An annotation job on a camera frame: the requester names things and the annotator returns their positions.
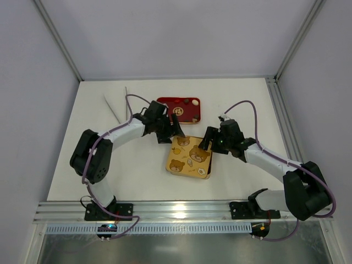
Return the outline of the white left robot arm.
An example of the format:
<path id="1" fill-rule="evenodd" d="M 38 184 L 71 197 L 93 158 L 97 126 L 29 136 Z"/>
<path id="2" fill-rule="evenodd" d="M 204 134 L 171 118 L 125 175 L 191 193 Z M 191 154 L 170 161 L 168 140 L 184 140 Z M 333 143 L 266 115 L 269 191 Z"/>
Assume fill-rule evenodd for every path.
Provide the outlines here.
<path id="1" fill-rule="evenodd" d="M 147 108 L 132 113 L 128 121 L 107 132 L 87 129 L 82 133 L 69 165 L 81 176 L 81 182 L 87 187 L 92 201 L 103 212 L 112 215 L 110 206 L 116 202 L 105 180 L 113 151 L 152 133 L 156 134 L 159 144 L 170 144 L 172 137 L 185 136 L 176 114 L 168 115 L 168 107 L 157 101 L 151 101 Z"/>

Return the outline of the gold chocolate box tray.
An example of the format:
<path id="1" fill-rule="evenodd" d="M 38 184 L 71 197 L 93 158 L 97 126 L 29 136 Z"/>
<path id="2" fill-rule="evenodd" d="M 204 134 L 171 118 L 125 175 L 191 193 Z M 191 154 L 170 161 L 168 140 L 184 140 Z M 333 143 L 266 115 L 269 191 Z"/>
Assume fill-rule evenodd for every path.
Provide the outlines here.
<path id="1" fill-rule="evenodd" d="M 206 164 L 202 167 L 201 164 L 188 160 L 187 162 L 172 159 L 170 164 L 166 166 L 168 172 L 173 175 L 206 179 L 211 174 L 212 164 Z"/>

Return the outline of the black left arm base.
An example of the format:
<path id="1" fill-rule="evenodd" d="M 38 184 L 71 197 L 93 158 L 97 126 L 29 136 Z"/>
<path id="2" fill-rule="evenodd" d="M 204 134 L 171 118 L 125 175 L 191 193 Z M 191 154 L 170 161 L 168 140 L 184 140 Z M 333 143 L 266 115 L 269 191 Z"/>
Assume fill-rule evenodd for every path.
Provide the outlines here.
<path id="1" fill-rule="evenodd" d="M 84 204 L 80 199 L 81 205 L 85 208 L 85 221 L 132 221 L 134 205 L 132 203 L 118 203 L 114 198 L 105 208 L 106 213 L 90 196 L 90 202 Z"/>

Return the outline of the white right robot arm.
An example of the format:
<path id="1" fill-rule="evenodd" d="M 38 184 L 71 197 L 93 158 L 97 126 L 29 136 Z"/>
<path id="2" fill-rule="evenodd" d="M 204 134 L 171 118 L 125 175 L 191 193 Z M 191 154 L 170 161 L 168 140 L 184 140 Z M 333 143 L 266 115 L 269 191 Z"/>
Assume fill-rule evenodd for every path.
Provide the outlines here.
<path id="1" fill-rule="evenodd" d="M 254 138 L 245 138 L 233 119 L 223 120 L 219 128 L 209 126 L 199 148 L 231 154 L 264 170 L 283 184 L 283 190 L 264 188 L 251 194 L 248 203 L 253 214 L 286 211 L 304 221 L 312 216 L 318 217 L 320 210 L 336 204 L 317 164 L 292 161 L 266 150 Z"/>

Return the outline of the square metal plate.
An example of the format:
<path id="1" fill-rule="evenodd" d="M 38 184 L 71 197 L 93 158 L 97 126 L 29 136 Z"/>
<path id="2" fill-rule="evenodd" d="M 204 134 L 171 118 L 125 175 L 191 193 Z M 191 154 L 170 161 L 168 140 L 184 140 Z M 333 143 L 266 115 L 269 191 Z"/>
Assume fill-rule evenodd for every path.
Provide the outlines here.
<path id="1" fill-rule="evenodd" d="M 193 162 L 201 164 L 202 167 L 205 167 L 206 164 L 212 163 L 212 143 L 210 143 L 208 150 L 202 150 L 198 148 L 201 141 L 202 138 L 200 137 L 174 137 L 166 166 L 170 164 L 171 160 L 179 160 L 184 162 L 192 160 Z"/>

